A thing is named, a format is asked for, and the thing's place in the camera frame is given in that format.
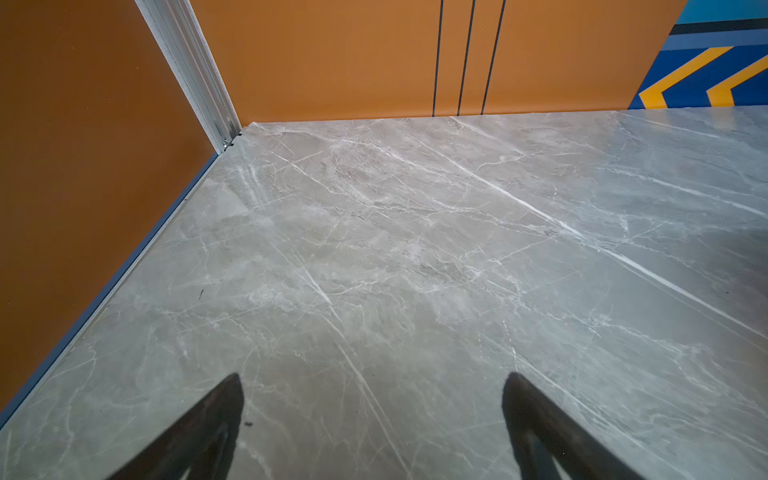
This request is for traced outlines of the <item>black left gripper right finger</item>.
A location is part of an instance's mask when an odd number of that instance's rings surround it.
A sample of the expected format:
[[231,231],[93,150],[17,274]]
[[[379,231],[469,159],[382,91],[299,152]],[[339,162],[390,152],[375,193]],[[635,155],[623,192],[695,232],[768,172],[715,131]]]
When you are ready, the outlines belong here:
[[523,479],[639,479],[524,375],[508,375],[502,412]]

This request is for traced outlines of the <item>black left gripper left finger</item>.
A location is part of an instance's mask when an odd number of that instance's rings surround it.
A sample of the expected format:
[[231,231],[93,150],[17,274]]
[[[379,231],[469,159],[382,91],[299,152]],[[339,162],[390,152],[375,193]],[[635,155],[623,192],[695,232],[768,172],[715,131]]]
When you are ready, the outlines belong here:
[[112,479],[225,479],[244,408],[238,374],[226,376]]

